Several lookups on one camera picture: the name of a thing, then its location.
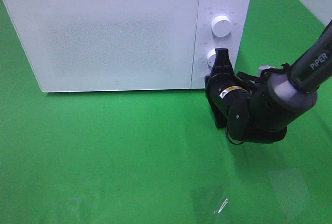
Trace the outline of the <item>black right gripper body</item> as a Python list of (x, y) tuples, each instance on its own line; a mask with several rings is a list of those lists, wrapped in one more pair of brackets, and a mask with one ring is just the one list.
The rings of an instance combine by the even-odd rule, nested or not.
[(236, 75), (233, 78), (219, 77), (210, 79), (208, 74), (204, 78), (205, 94), (210, 98), (221, 98), (228, 101), (227, 119), (229, 107), (241, 97), (250, 96), (248, 87)]

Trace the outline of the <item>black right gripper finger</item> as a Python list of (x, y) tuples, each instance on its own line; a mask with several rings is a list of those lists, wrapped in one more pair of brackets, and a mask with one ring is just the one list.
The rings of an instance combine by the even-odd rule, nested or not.
[(210, 73), (210, 79), (216, 77), (233, 78), (235, 76), (227, 48), (216, 48), (216, 58)]
[(227, 126), (227, 109), (228, 101), (221, 98), (207, 98), (212, 113), (215, 118), (215, 125), (218, 129), (225, 128)]

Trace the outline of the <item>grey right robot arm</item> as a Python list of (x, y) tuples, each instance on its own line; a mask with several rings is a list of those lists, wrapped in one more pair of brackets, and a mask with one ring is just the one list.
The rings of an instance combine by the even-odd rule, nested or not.
[(317, 102), (317, 91), (331, 77), (331, 25), (293, 64), (261, 66), (258, 76), (235, 72), (228, 50), (215, 49), (205, 95), (217, 128), (228, 141), (271, 144), (281, 141), (287, 126)]

